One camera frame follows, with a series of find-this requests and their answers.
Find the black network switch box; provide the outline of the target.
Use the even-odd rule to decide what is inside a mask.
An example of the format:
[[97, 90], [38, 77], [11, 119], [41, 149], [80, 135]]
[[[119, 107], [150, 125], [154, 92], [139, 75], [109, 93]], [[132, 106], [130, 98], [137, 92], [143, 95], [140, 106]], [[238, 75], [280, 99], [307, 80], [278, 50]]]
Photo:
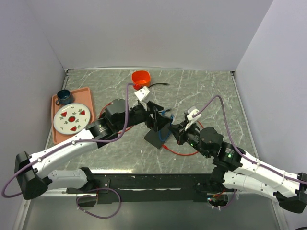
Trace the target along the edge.
[[150, 129], [150, 131], [145, 135], [144, 139], [155, 148], [160, 149], [171, 135], [168, 127], [169, 125], [166, 125], [157, 132], [155, 132], [153, 129]]

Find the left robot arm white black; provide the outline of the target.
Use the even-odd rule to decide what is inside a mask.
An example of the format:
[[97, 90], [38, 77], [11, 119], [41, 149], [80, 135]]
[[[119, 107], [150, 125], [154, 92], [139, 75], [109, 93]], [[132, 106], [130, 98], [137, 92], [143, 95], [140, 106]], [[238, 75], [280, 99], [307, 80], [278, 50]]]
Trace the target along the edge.
[[129, 108], [124, 99], [115, 99], [108, 105], [99, 119], [66, 141], [38, 153], [20, 152], [15, 158], [16, 179], [25, 200], [41, 196], [57, 188], [76, 188], [85, 193], [95, 187], [93, 175], [87, 168], [75, 171], [56, 172], [61, 164], [118, 140], [128, 127], [145, 123], [157, 132], [169, 125], [171, 118], [161, 114], [163, 107], [149, 101]]

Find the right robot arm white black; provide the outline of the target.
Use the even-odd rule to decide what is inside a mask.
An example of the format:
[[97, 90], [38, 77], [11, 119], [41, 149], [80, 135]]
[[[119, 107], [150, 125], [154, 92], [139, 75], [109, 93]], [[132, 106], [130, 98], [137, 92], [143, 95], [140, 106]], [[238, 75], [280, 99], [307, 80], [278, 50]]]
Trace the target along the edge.
[[307, 175], [295, 174], [273, 167], [234, 147], [223, 140], [213, 127], [199, 129], [193, 124], [169, 128], [177, 143], [188, 143], [206, 158], [213, 158], [215, 168], [211, 174], [210, 187], [220, 191], [224, 187], [258, 194], [277, 202], [293, 213], [302, 213], [307, 206]]

